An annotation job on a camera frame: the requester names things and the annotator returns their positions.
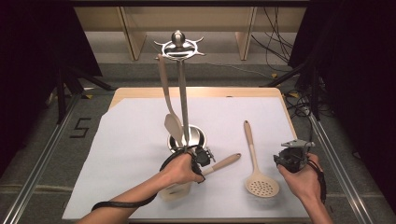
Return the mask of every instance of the cable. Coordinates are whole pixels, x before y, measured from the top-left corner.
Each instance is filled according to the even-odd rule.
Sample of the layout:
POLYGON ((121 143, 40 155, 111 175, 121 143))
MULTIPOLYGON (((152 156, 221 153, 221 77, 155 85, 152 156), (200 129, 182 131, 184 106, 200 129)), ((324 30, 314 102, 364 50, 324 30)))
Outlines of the cable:
POLYGON ((268 35, 270 37, 270 40, 269 40, 268 45, 267 45, 267 48, 269 48, 269 45, 270 45, 272 40, 275 40, 276 42, 278 42, 279 46, 280 46, 280 48, 282 50, 283 55, 285 55, 285 56, 282 56, 282 58, 285 59, 284 60, 285 63, 288 63, 289 62, 290 53, 288 52, 286 47, 289 47, 289 48, 292 49, 292 44, 289 43, 288 41, 286 41, 279 33, 279 26, 278 26, 278 22, 277 22, 279 7, 275 8, 275 22, 274 23, 272 22, 271 18, 269 17, 266 8, 264 7, 263 9, 264 9, 265 15, 266 15, 266 17, 267 17, 268 21, 270 22, 271 27, 273 29, 273 32, 271 33, 271 35, 268 35, 267 33, 265 33, 266 35, 268 35))
POLYGON ((234 65, 230 65, 230 64, 224 64, 224 63, 207 63, 207 64, 211 64, 211 65, 215 65, 215 66, 231 67, 233 69, 240 70, 240 71, 243 71, 243 72, 259 74, 260 76, 263 76, 263 77, 266 77, 266 78, 269 78, 269 79, 274 79, 273 77, 268 77, 267 75, 265 75, 263 73, 256 72, 256 71, 250 71, 250 70, 246 70, 246 69, 242 69, 242 68, 238 68, 238 67, 236 67, 234 65))
POLYGON ((283 55, 279 54, 278 52, 276 52, 276 51, 274 51, 274 50, 272 50, 272 49, 269 49, 268 47, 264 46, 264 44, 262 44, 259 40, 256 39, 256 37, 254 37, 254 35, 251 35, 251 37, 252 37, 260 46, 262 46, 264 49, 267 49, 267 50, 271 51, 271 52, 272 52, 273 54, 275 54, 278 58, 280 58, 283 62, 285 62, 285 63, 288 62, 288 59, 287 59, 285 56, 283 56, 283 55))

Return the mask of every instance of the slotted spatula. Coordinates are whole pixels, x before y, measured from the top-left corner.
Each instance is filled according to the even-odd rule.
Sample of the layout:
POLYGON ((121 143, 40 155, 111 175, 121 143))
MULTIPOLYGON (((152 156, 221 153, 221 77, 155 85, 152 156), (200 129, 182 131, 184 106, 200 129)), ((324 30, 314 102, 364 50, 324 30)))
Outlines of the slotted spatula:
POLYGON ((256 151, 253 145, 253 135, 250 124, 247 120, 244 122, 245 134, 247 136, 248 148, 250 150, 251 160, 253 162, 253 174, 247 179, 245 187, 247 190, 259 197, 268 198, 277 195, 279 192, 279 185, 277 182, 260 172, 257 165, 256 151))

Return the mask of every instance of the metal rail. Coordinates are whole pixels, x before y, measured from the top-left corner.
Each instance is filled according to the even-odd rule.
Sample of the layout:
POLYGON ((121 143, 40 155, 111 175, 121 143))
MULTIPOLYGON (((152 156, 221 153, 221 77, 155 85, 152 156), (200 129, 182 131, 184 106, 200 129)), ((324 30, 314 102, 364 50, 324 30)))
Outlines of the metal rail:
POLYGON ((81 98, 80 94, 73 95, 71 101, 67 107, 67 112, 64 116, 64 119, 60 124, 57 124, 51 137, 49 138, 48 143, 46 144, 43 152, 38 158, 35 167, 24 183, 18 197, 14 201, 14 203, 10 206, 7 216, 3 221, 3 224, 16 224, 19 222, 26 205, 29 203, 30 198, 32 197, 33 192, 35 191, 35 186, 38 183, 38 180, 42 176, 45 171, 45 168, 52 156, 53 151, 58 145, 59 140, 61 139, 62 133, 64 132, 64 128, 66 127, 70 117, 73 113, 73 110, 78 102, 78 99, 81 98))
POLYGON ((340 182, 341 188, 343 189, 346 198, 349 201, 353 212, 355 213, 356 219, 359 221, 360 224, 374 224, 374 221, 371 218, 371 215, 369 214, 369 211, 367 210, 364 201, 361 199, 361 196, 359 195, 358 191, 350 180, 344 165, 341 163, 337 152, 334 150, 332 143, 326 132, 324 131, 320 121, 317 121, 312 113, 309 113, 307 108, 305 109, 305 113, 312 121, 314 132, 318 136, 318 140, 323 146, 327 159, 329 160, 330 165, 332 166, 332 169, 334 170, 335 175, 340 182))

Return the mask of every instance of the table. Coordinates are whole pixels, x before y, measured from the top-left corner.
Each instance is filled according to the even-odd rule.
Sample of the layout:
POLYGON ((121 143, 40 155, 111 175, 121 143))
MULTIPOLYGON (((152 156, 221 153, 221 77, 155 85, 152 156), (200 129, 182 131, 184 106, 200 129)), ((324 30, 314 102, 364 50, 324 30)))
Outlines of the table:
MULTIPOLYGON (((178 88, 171 88, 170 95, 176 113, 180 114, 178 88)), ((188 196, 172 202, 163 202, 157 197, 152 203, 138 209, 131 220, 309 220, 304 207, 290 192, 272 158, 283 148, 281 143, 296 138, 280 91, 275 88, 187 88, 187 95, 191 124, 204 130, 215 157, 222 160, 236 152, 240 152, 242 157, 235 164, 210 176, 203 185, 192 185, 188 196), (244 179, 252 172, 243 131, 244 119, 252 127, 260 169, 280 185, 281 191, 273 198, 258 198, 249 194, 244 187, 244 179)), ((117 90, 108 112, 101 119, 90 156, 84 163, 64 212, 65 219, 83 217, 93 204, 106 201, 158 172, 158 166, 170 155, 165 147, 168 133, 163 127, 166 113, 162 88, 117 90)))

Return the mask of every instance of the white paper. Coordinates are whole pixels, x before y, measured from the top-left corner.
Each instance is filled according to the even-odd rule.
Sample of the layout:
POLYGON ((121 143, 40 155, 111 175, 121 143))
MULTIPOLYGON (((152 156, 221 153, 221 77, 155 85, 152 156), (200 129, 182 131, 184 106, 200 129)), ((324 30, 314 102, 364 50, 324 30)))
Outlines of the white paper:
MULTIPOLYGON (((171 100, 181 119, 179 98, 171 100)), ((188 108, 190 124, 205 132, 218 161, 238 152, 241 159, 209 175, 204 183, 192 184, 184 198, 164 202, 157 196, 131 219, 308 217, 273 159, 283 149, 281 143, 294 139, 280 98, 189 98, 188 108), (280 185, 273 198, 256 197, 245 188, 253 172, 245 120, 251 126, 260 170, 280 185)), ((103 115, 64 219, 82 218, 96 203, 110 200, 159 171, 170 156, 169 133, 163 126, 168 113, 163 98, 128 98, 103 115)))

